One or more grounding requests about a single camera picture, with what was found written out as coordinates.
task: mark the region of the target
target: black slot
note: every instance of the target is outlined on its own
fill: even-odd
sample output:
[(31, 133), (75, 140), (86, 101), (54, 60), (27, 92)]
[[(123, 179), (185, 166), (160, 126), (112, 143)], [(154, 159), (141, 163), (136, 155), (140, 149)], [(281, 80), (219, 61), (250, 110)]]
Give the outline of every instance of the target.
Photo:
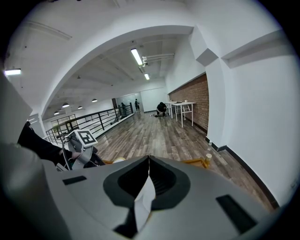
[(86, 177), (78, 176), (78, 177), (74, 177), (74, 178), (64, 179), (63, 182), (64, 182), (65, 185), (69, 185), (69, 184), (73, 184), (73, 183), (76, 183), (76, 182), (81, 182), (83, 180), (86, 180)]
[(239, 204), (229, 195), (217, 197), (226, 215), (232, 221), (240, 234), (248, 231), (256, 225), (256, 222), (239, 206)]

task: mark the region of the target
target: ceiling light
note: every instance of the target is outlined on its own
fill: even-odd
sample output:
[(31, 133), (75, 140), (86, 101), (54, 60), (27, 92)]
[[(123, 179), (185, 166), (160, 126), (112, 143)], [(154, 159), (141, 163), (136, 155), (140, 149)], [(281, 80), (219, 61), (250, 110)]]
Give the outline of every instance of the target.
[(68, 103), (64, 103), (63, 105), (62, 105), (62, 107), (69, 107), (70, 105), (68, 104)]
[(17, 74), (21, 74), (21, 69), (17, 68), (17, 69), (8, 69), (4, 71), (5, 75), (17, 75)]
[(140, 58), (139, 53), (137, 52), (137, 49), (136, 48), (131, 49), (131, 53), (133, 54), (135, 60), (137, 61), (137, 64), (138, 65), (143, 65), (143, 62), (142, 62), (142, 60)]

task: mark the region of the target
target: wooden floor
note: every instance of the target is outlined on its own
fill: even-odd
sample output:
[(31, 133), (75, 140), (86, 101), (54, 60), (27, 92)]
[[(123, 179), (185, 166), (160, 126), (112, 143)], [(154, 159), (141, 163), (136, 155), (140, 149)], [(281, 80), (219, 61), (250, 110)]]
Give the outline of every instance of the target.
[[(176, 161), (200, 158), (204, 156), (208, 144), (205, 141), (206, 134), (191, 126), (191, 122), (184, 121), (181, 128), (181, 120), (176, 118), (151, 117), (152, 112), (135, 113), (118, 124), (108, 132), (101, 135), (95, 146), (98, 155), (108, 161), (118, 157), (125, 159), (145, 155), (154, 155), (163, 158), (171, 158)], [(256, 182), (246, 170), (226, 151), (213, 151), (210, 169), (251, 194), (265, 208), (272, 211), (273, 208), (258, 187)]]

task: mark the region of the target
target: white ceiling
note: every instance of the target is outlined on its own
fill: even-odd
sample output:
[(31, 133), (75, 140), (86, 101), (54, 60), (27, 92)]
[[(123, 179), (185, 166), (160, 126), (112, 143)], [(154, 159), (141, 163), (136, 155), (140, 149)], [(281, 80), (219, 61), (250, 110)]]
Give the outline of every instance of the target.
[[(146, 82), (130, 50), (136, 48), (141, 57), (175, 53), (179, 37), (180, 35), (168, 34), (134, 39), (97, 56), (67, 80), (49, 104), (43, 119), (53, 117), (55, 111), (65, 113), (65, 109), (61, 108), (65, 102), (70, 104), (67, 109), (69, 112), (76, 111), (80, 105), (88, 107), (104, 87), (132, 81)], [(164, 79), (172, 63), (172, 59), (157, 61), (149, 63), (144, 70), (150, 75), (150, 81)]]

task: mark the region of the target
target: brown brick wall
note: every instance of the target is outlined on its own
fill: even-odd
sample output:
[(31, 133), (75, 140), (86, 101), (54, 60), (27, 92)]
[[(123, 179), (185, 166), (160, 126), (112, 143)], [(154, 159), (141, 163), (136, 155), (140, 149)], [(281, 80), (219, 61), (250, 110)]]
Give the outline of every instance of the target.
[[(209, 115), (209, 95), (206, 74), (194, 79), (169, 94), (170, 100), (188, 100), (194, 104), (194, 122), (207, 130)], [(186, 117), (192, 119), (192, 114), (187, 113)]]

